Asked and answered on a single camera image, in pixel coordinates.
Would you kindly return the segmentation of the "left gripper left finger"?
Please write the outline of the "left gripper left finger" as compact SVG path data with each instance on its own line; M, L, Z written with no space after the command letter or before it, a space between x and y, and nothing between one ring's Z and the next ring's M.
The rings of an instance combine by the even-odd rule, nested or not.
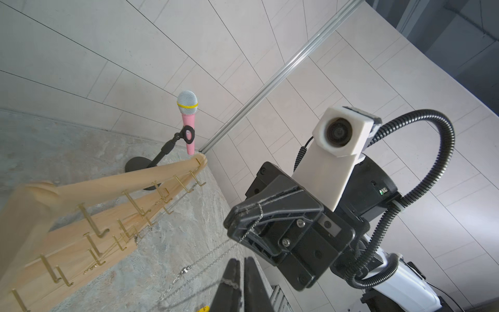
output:
M240 309L240 261L230 259L210 306L210 312L238 312Z

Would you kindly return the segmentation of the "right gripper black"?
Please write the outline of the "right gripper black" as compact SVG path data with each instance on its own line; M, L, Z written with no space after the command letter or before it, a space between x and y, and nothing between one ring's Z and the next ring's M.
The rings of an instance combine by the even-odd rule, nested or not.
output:
M278 268L297 291L308 289L336 261L344 267L369 226L365 218L331 211L286 173L265 162L224 221L227 236Z

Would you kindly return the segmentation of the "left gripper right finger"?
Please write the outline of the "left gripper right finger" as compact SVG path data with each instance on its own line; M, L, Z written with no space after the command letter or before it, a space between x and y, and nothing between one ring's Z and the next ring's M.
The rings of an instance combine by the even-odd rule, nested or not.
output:
M253 257L244 259L244 311L274 312Z

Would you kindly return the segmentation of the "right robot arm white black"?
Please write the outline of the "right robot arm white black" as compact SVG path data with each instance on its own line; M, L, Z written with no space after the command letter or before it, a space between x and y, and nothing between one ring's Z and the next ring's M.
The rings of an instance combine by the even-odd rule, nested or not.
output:
M407 194L365 150L415 122L440 136L434 165ZM390 122L353 107L330 107L301 147L294 171L271 162L260 168L246 199L224 221L228 237L276 267L297 291L327 271L363 291L369 311L449 311L425 276L381 247L394 219L441 179L456 134L443 113L421 109Z

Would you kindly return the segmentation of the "wooden jewelry display stand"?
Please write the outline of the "wooden jewelry display stand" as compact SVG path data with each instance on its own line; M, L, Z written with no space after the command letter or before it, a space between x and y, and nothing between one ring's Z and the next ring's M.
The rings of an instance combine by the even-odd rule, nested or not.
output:
M1 310L49 311L125 259L206 166L198 153L71 185L19 186L1 210Z

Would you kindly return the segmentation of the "pink toy microphone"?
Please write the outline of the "pink toy microphone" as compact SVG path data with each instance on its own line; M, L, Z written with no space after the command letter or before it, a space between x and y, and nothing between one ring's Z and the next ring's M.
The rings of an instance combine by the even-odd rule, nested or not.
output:
M194 155L195 153L195 118L198 110L198 99L196 95L185 90L181 92L177 99L177 104L183 120L183 138L187 145L187 153Z

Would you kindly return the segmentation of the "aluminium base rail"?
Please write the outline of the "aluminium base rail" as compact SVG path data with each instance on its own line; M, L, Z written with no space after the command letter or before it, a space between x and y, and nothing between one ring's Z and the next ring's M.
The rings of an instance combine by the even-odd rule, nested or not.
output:
M293 312L287 297L279 285L272 287L270 302L275 312Z

